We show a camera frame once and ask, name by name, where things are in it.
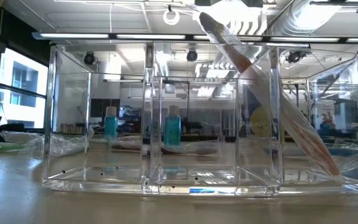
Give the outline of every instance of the ceiling duct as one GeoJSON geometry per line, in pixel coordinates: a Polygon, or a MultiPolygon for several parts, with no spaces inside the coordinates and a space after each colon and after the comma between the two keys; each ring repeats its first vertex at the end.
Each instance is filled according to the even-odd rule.
{"type": "MultiPolygon", "coordinates": [[[[278,15],[275,22],[267,28],[267,33],[274,36],[310,35],[330,20],[341,8],[340,6],[311,5],[310,2],[311,0],[293,0],[290,2],[278,15]]],[[[249,47],[246,56],[251,62],[254,62],[266,51],[267,48],[265,47],[249,47]]],[[[220,64],[222,62],[221,57],[222,55],[218,54],[214,64],[220,64]]]]}
{"type": "Polygon", "coordinates": [[[170,53],[169,44],[156,45],[155,47],[155,58],[162,76],[165,77],[169,76],[168,61],[171,59],[170,53]]]}

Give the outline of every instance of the teal bottle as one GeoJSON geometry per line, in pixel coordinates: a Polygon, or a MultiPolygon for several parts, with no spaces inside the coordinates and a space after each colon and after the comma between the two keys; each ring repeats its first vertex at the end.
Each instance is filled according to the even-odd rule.
{"type": "Polygon", "coordinates": [[[106,117],[104,117],[104,138],[112,140],[117,138],[117,108],[108,106],[106,108],[106,117]]]}
{"type": "Polygon", "coordinates": [[[168,146],[180,146],[181,119],[179,107],[169,106],[168,116],[165,118],[164,144],[168,146]]]}

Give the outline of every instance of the acrylic organizer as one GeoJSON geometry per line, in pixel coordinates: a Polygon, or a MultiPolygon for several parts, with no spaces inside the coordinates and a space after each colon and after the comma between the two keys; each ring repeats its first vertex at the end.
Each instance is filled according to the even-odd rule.
{"type": "Polygon", "coordinates": [[[49,72],[47,187],[358,192],[357,54],[256,44],[59,45],[49,72]],[[141,55],[132,70],[125,50],[141,55]],[[98,63],[84,63],[90,52],[98,63]],[[107,106],[117,109],[114,139],[104,133],[107,106]]]}
{"type": "Polygon", "coordinates": [[[142,129],[147,120],[144,45],[125,45],[124,50],[140,50],[134,63],[141,69],[128,75],[130,68],[124,65],[129,62],[120,47],[52,47],[44,185],[62,190],[142,191],[148,170],[142,160],[147,156],[142,129]]]}

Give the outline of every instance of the white table surface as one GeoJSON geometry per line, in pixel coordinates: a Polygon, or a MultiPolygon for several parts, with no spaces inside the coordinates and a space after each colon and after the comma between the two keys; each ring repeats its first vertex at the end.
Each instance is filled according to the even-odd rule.
{"type": "Polygon", "coordinates": [[[0,223],[358,223],[358,195],[141,197],[41,186],[42,161],[0,154],[0,223]]]}

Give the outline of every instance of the air duct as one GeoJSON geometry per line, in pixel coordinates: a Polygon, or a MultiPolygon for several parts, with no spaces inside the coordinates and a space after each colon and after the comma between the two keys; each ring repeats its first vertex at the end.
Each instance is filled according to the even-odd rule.
{"type": "Polygon", "coordinates": [[[310,35],[324,25],[340,6],[311,5],[311,0],[294,0],[268,28],[269,35],[310,35]]]}

